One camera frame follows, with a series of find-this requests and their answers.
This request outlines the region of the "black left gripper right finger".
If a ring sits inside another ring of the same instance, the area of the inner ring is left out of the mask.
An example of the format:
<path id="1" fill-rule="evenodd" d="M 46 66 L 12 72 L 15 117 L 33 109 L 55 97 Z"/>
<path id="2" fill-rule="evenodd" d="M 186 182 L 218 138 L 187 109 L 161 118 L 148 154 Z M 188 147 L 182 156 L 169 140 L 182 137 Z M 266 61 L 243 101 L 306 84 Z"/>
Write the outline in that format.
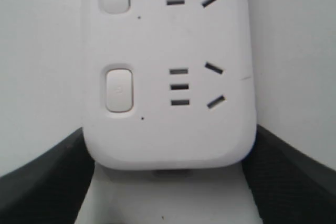
<path id="1" fill-rule="evenodd" d="M 260 125 L 242 169 L 263 223 L 335 223 L 335 170 Z"/>

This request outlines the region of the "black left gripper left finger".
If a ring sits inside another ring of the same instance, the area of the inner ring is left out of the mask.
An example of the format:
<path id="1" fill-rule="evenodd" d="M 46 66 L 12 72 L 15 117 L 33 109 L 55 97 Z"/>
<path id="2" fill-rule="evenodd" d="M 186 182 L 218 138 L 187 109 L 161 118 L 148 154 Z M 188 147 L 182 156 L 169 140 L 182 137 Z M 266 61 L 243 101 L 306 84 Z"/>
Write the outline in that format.
<path id="1" fill-rule="evenodd" d="M 1 223 L 75 223 L 94 169 L 79 128 L 1 176 Z"/>

